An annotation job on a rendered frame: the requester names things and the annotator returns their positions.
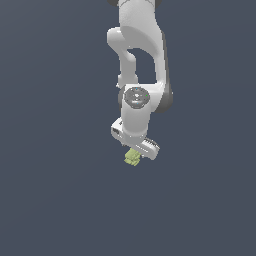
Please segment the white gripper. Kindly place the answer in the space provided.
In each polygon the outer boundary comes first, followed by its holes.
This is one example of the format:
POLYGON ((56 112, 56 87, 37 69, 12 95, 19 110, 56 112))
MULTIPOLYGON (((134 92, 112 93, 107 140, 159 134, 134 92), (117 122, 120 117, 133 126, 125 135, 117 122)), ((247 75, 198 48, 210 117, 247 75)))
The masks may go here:
POLYGON ((122 126, 123 122, 121 117, 111 125, 111 135, 116 140, 118 140, 123 146, 129 146, 138 151, 143 157, 147 157, 151 160, 154 160, 157 157, 160 146, 155 141, 149 138, 144 138, 141 143, 129 143, 124 138, 122 126))

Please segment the small yellow-green block object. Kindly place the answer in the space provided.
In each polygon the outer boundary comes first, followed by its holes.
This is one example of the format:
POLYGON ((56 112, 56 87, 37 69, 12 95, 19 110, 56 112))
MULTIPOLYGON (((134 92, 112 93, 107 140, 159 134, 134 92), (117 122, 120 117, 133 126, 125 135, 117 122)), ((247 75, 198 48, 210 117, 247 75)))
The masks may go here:
POLYGON ((125 154, 125 162, 132 166, 136 166, 140 162, 140 156, 141 154, 138 151, 130 148, 125 154))

